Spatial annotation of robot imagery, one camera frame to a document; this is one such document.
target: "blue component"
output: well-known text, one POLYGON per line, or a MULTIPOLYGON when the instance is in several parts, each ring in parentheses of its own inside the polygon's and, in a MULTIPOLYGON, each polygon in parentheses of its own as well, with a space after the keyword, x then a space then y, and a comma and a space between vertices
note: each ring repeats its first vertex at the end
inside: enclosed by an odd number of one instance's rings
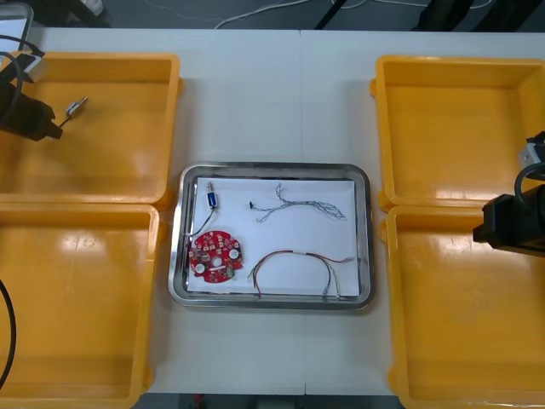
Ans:
POLYGON ((210 209, 218 207, 218 199, 214 192, 208 192, 206 193, 206 196, 208 197, 208 206, 210 206, 210 209))

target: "white wire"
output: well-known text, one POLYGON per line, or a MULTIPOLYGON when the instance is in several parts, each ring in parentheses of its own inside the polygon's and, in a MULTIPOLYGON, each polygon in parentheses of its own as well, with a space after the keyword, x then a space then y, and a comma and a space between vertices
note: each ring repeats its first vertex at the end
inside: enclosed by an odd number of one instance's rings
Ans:
POLYGON ((154 3, 154 2, 152 2, 152 0, 144 0, 144 3, 147 4, 148 6, 154 7, 155 9, 168 11, 168 12, 170 12, 172 14, 177 15, 178 17, 180 17, 181 19, 184 19, 184 20, 196 20, 196 21, 202 21, 202 22, 206 22, 206 23, 221 20, 221 17, 216 17, 215 19, 201 19, 201 18, 198 18, 198 17, 190 16, 190 15, 184 15, 184 14, 178 12, 178 10, 176 10, 176 9, 172 9, 171 7, 163 6, 162 4, 154 3))
POLYGON ((234 17, 230 17, 228 19, 225 19, 220 24, 218 24, 216 27, 214 27, 214 30, 217 30, 218 28, 220 28, 224 24, 227 24, 227 23, 229 23, 231 21, 245 19, 246 17, 250 17, 251 15, 254 15, 254 14, 263 13, 264 11, 268 11, 268 10, 272 10, 272 9, 281 9, 282 7, 295 6, 297 4, 303 4, 303 3, 310 2, 310 1, 311 0, 297 0, 296 2, 291 2, 291 3, 280 4, 278 2, 278 3, 269 4, 267 6, 259 8, 257 10, 250 11, 249 13, 244 13, 244 14, 241 14, 241 15, 235 15, 234 17))
MULTIPOLYGON (((399 2, 397 0, 372 0, 372 1, 377 3, 385 3, 385 4, 398 4, 399 6, 427 7, 427 4, 399 2)), ((471 10, 482 9, 483 7, 488 6, 493 1, 494 0, 486 0, 485 3, 479 4, 478 6, 471 6, 469 9, 471 10)))
MULTIPOLYGON (((297 4, 307 3, 307 2, 310 2, 311 0, 297 0, 297 1, 291 2, 291 3, 282 3, 282 1, 283 0, 280 0, 280 1, 276 2, 276 3, 268 4, 267 6, 260 7, 258 9, 256 9, 256 10, 254 10, 254 11, 250 11, 249 13, 235 15, 234 17, 229 17, 228 19, 224 19, 224 20, 220 21, 214 27, 214 30, 217 30, 221 26, 224 26, 225 24, 230 23, 231 21, 242 20, 242 19, 245 19, 246 17, 250 17, 251 15, 263 13, 264 11, 268 11, 268 10, 272 10, 272 9, 281 9, 282 7, 296 6, 297 4)), ((400 2, 398 0, 371 0, 371 1, 372 2, 377 2, 377 3, 385 3, 385 4, 398 4, 399 6, 427 7, 427 4, 400 2)), ((486 7, 489 4, 491 4, 493 1, 494 0, 486 0, 485 3, 479 4, 477 6, 472 6, 472 7, 470 7, 470 9, 471 10, 482 9, 483 7, 486 7)), ((330 2, 331 2, 331 4, 335 4, 335 0, 330 0, 330 2)), ((363 6, 367 2, 369 2, 369 0, 362 0, 361 2, 356 3, 356 4, 352 5, 352 6, 341 7, 341 9, 343 9, 343 10, 355 9, 357 7, 363 6)), ((167 7, 167 6, 163 6, 161 4, 154 3, 152 0, 144 0, 144 3, 148 4, 149 6, 154 7, 156 9, 169 11, 169 12, 177 15, 178 17, 180 17, 181 19, 184 19, 184 20, 197 20, 197 21, 207 21, 207 22, 221 20, 221 18, 199 19, 198 17, 183 15, 182 13, 179 13, 177 10, 172 9, 171 7, 167 7)))

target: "red circuit board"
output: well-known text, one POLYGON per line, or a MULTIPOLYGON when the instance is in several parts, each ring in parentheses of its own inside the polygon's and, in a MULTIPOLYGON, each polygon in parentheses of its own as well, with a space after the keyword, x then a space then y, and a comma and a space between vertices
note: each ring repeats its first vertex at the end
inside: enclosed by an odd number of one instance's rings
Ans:
POLYGON ((207 283, 223 283, 242 268, 242 249, 231 234, 215 230, 198 236, 189 250, 189 264, 195 277, 207 283))

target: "floor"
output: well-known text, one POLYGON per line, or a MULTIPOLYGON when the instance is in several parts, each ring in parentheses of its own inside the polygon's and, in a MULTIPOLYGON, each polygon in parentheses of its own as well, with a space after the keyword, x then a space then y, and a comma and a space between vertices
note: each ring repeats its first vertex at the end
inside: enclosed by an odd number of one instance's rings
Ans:
MULTIPOLYGON (((222 20, 271 3, 290 0, 102 0, 107 22, 116 28, 214 28, 222 20)), ((428 0, 401 0, 426 4, 428 0)), ((361 0, 348 0, 347 7, 361 0)), ((488 0, 474 0, 475 6, 488 0)), ((330 7, 330 0, 306 2, 272 9, 225 24, 222 29, 312 30, 330 7)), ((486 14, 490 5, 471 10, 458 27, 471 30, 486 14)), ((328 30, 410 30, 418 21, 421 7, 378 3, 367 0, 355 9, 341 10, 328 24, 328 30)), ((524 32, 545 32, 545 3, 526 21, 524 32)))
MULTIPOLYGON (((274 0, 102 0, 106 21, 114 28, 196 28, 212 29, 225 19, 249 13, 274 0)), ((347 6, 361 0, 348 0, 347 6)), ((409 0, 426 4, 427 0, 409 0)), ((289 3, 280 0, 277 3, 289 3)), ((475 5, 487 0, 475 0, 475 5)), ((306 0, 294 6, 272 9, 229 22, 222 29, 286 29, 312 30, 330 7, 330 0, 306 0)), ((458 31, 469 31, 482 19, 490 6, 472 10, 458 31)), ((354 9, 341 10, 328 24, 329 30, 407 31, 417 22, 422 7, 378 3, 367 0, 354 9)), ((526 21, 522 32, 545 32, 545 3, 526 21)), ((298 398, 257 397, 241 395, 207 395, 202 408, 246 409, 399 409, 392 396, 302 396, 298 398)), ((197 408, 192 395, 146 394, 135 409, 197 408)))

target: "white paper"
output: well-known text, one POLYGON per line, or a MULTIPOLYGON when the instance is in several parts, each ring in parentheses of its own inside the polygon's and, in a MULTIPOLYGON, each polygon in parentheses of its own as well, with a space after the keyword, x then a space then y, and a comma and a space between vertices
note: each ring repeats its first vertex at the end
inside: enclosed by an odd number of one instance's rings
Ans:
MULTIPOLYGON (((353 181, 281 181, 282 197, 287 200, 316 200, 335 205, 346 217, 337 220, 319 210, 305 205, 277 210, 264 222, 256 219, 266 213, 250 209, 250 201, 261 208, 280 206, 275 190, 278 180, 198 178, 194 230, 198 230, 210 213, 206 197, 211 181, 218 198, 218 211, 203 230, 221 230, 231 234, 241 245, 242 269, 224 283, 212 284, 189 274, 189 291, 214 293, 257 293, 247 280, 250 270, 268 253, 279 250, 312 252, 341 260, 354 257, 354 261, 331 263, 335 269, 342 296, 359 294, 359 272, 355 260, 356 217, 353 181)), ((327 267, 310 256, 281 254, 271 257, 259 270, 258 282, 266 294, 322 295, 329 278, 327 267)), ((332 278, 328 295, 336 295, 332 278)))

